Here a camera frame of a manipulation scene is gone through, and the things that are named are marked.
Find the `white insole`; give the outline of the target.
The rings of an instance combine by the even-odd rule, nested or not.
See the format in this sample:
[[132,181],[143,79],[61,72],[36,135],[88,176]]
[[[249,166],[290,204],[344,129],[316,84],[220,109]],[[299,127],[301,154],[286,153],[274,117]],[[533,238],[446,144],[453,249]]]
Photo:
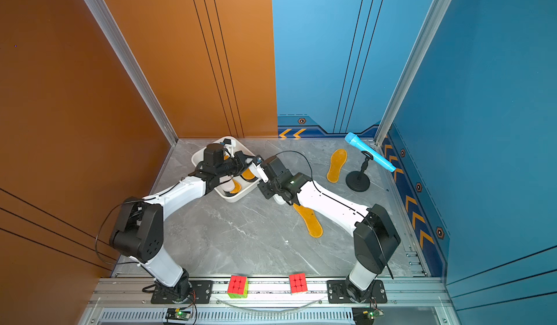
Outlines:
[[236,185],[234,183],[234,181],[228,181],[224,184],[222,184],[220,186],[220,188],[225,192],[225,193],[231,193],[234,189],[235,189]]
[[268,182],[268,176],[263,169],[263,159],[260,156],[255,156],[254,158],[252,158],[252,162],[249,165],[248,169],[254,176],[256,176],[264,183]]

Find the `white plastic storage box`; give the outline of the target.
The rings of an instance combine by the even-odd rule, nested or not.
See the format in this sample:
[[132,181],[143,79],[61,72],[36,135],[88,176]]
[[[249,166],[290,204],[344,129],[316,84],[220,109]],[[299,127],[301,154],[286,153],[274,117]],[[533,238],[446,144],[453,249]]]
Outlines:
[[253,173],[246,161],[255,158],[245,145],[234,137],[222,137],[196,151],[191,162],[205,174],[218,177],[213,181],[218,187],[213,187],[225,201],[235,203],[250,191],[254,190],[260,181]]

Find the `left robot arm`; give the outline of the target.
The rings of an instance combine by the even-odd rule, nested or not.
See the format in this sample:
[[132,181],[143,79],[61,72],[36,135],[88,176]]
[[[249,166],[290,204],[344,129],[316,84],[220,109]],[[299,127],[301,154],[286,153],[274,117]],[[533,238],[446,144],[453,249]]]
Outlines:
[[178,265],[164,247],[164,223],[186,204],[204,197],[221,185],[250,171],[259,180],[259,155],[232,152],[222,143],[209,144],[193,172],[154,195],[130,197],[120,212],[110,236],[110,246],[139,264],[155,279],[155,292],[173,303],[183,303],[191,292],[188,272]]

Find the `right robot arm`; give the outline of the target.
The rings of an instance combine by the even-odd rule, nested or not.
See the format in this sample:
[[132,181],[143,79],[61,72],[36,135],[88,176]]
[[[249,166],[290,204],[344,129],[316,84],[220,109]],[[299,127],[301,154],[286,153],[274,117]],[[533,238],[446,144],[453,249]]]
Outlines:
[[265,198],[314,210],[344,229],[353,238],[356,263],[345,280],[346,293],[354,303],[371,299],[377,277],[388,270],[401,238],[387,210],[368,207],[340,197],[313,180],[311,175],[292,174],[277,156],[261,157],[249,170],[261,182]]

